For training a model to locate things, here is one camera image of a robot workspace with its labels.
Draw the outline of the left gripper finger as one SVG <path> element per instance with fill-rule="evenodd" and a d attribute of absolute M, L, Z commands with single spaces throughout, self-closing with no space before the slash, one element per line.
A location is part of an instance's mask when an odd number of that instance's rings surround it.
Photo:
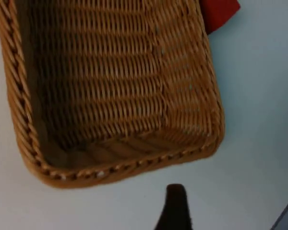
<path fill-rule="evenodd" d="M 155 230 L 192 230 L 187 193 L 181 184 L 169 184 Z"/>

